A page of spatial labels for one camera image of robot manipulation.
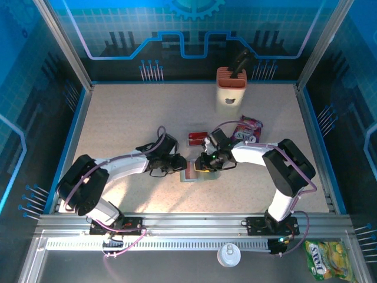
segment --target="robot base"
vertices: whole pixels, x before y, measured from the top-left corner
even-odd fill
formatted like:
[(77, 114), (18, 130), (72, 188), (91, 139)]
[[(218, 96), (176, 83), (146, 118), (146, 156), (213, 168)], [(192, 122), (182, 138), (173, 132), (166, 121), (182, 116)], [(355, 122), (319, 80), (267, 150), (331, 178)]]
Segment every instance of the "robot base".
[(248, 217), (242, 221), (242, 226), (247, 228), (248, 236), (289, 236), (292, 234), (290, 228), (294, 231), (295, 236), (300, 235), (299, 225), (295, 217), (287, 218), (286, 223), (276, 233), (270, 231), (264, 217)]
[[(124, 217), (122, 219), (122, 223), (124, 224), (122, 229), (133, 229), (139, 228), (143, 225), (143, 218), (142, 217)], [(125, 235), (125, 236), (140, 236), (141, 230), (132, 231), (132, 232), (110, 232), (104, 229), (102, 226), (96, 223), (96, 221), (92, 221), (90, 225), (89, 235), (105, 235), (106, 233), (113, 233), (114, 235)]]

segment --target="metal frame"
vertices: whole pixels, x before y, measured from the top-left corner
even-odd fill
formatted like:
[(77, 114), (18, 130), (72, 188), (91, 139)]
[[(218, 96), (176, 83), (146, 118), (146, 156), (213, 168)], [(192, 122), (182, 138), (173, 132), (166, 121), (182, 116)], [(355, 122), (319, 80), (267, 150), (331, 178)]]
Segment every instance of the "metal frame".
[(338, 31), (341, 23), (346, 17), (349, 8), (352, 6), (354, 0), (339, 0), (334, 12), (332, 13), (328, 23), (323, 29), (316, 46), (313, 49), (302, 73), (298, 79), (298, 89), (302, 90), (309, 78), (313, 74), (315, 68), (317, 67), (319, 61), (327, 50), (328, 46), (334, 39), (336, 32)]
[[(185, 214), (185, 213), (129, 213), (141, 216), (147, 236), (135, 249), (213, 251), (225, 242), (233, 242), (243, 251), (269, 252), (266, 241), (278, 236), (248, 236), (241, 221), (263, 214)], [(306, 229), (306, 218), (297, 217), (301, 231)], [(361, 249), (349, 215), (310, 213), (308, 239), (342, 240), (350, 251), (350, 260), (359, 282), (373, 282), (363, 260)], [(107, 236), (89, 236), (90, 223), (76, 215), (42, 215), (35, 230), (19, 282), (37, 282), (44, 265), (46, 251), (102, 251)], [(128, 246), (137, 236), (126, 236)]]
[(78, 57), (76, 50), (71, 44), (70, 39), (67, 37), (61, 24), (57, 20), (57, 16), (54, 10), (51, 8), (48, 1), (46, 2), (44, 0), (33, 0), (33, 1), (34, 1), (35, 6), (37, 6), (39, 12), (41, 13), (43, 19), (45, 20), (48, 28), (50, 29), (53, 36), (55, 37), (60, 48), (62, 49), (69, 64), (71, 65), (72, 69), (76, 73), (82, 86), (85, 88), (86, 91), (90, 91), (92, 89), (92, 82), (90, 80), (90, 77), (87, 71), (85, 70), (85, 67), (82, 64), (80, 58)]
[[(91, 90), (91, 81), (69, 39), (59, 25), (53, 10), (43, 0), (34, 0), (44, 20), (48, 24), (54, 37), (58, 41), (68, 61), (79, 77), (86, 90)], [(353, 0), (339, 0), (339, 3), (324, 29), (312, 55), (309, 58), (300, 78), (297, 89), (297, 99), (307, 127), (309, 140), (315, 154), (316, 163), (322, 177), (326, 196), (330, 196), (333, 210), (341, 213), (337, 196), (334, 193), (331, 168), (328, 167), (325, 158), (321, 154), (322, 148), (318, 133), (315, 130), (307, 98), (303, 93), (313, 70), (321, 59), (340, 23), (343, 21)], [(70, 158), (73, 157), (77, 141), (80, 136), (82, 124), (85, 119), (90, 96), (85, 106), (80, 110), (78, 121), (75, 125), (71, 141), (68, 144), (67, 159), (62, 166), (65, 172)], [(134, 248), (136, 250), (214, 250), (224, 242), (234, 242), (245, 251), (266, 252), (266, 241), (278, 238), (278, 236), (248, 236), (245, 227), (241, 226), (241, 220), (246, 217), (261, 217), (261, 213), (254, 214), (145, 214), (129, 213), (127, 216), (139, 216), (144, 218), (147, 227), (147, 236)], [(300, 230), (306, 229), (306, 218), (303, 215), (297, 217)], [(310, 213), (310, 229), (308, 239), (342, 240), (349, 250), (350, 260), (359, 282), (373, 282), (368, 272), (368, 267), (363, 260), (363, 255), (358, 240), (353, 230), (349, 215), (334, 213)], [(37, 282), (47, 255), (46, 251), (99, 251), (102, 249), (103, 236), (90, 236), (90, 223), (86, 218), (76, 215), (56, 214), (42, 215), (38, 221), (34, 238), (28, 251), (19, 282)], [(135, 236), (126, 236), (124, 246), (129, 245)]]

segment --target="white vent strip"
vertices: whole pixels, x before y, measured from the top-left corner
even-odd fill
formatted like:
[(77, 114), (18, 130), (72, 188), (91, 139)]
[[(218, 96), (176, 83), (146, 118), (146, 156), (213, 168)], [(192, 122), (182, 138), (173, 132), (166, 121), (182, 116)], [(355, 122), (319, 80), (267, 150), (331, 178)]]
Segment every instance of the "white vent strip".
[[(226, 243), (237, 245), (241, 251), (269, 252), (267, 239), (253, 240), (181, 240), (181, 239), (146, 239), (137, 243), (134, 251), (216, 251)], [(132, 242), (110, 242), (103, 248), (103, 239), (51, 238), (47, 243), (50, 251), (117, 251), (130, 246)]]

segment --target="work surface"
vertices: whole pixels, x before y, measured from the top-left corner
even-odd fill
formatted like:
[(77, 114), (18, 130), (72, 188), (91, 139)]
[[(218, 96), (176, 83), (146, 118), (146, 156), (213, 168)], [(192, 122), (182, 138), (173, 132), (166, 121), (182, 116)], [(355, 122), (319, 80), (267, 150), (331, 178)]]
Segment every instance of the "work surface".
[[(189, 159), (198, 156), (200, 148), (187, 147), (187, 134), (210, 132), (229, 120), (215, 113), (215, 93), (215, 84), (96, 85), (75, 159), (82, 154), (104, 158), (128, 153), (155, 142), (160, 125), (179, 141), (179, 153)], [(291, 139), (315, 166), (292, 85), (249, 84), (240, 113), (263, 123), (260, 142)], [(223, 130), (230, 136), (235, 126)], [(304, 195), (296, 209), (328, 212), (319, 176), (313, 181), (318, 191)], [(217, 180), (196, 183), (181, 183), (179, 173), (165, 178), (127, 176), (108, 184), (103, 198), (123, 212), (243, 213), (264, 212), (275, 191), (264, 166), (238, 164)]]

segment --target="gear graphic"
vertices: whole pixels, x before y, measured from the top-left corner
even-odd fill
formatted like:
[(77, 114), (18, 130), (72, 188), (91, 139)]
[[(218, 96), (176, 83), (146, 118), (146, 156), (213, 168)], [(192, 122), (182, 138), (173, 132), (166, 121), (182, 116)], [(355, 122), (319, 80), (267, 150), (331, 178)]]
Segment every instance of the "gear graphic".
[(36, 13), (36, 7), (32, 0), (3, 0), (3, 6), (9, 9), (14, 20), (24, 27), (33, 22)]
[(225, 4), (225, 0), (167, 0), (166, 4), (177, 17), (183, 16), (185, 20), (191, 18), (195, 21), (197, 18), (212, 16), (214, 11), (218, 12), (219, 6)]

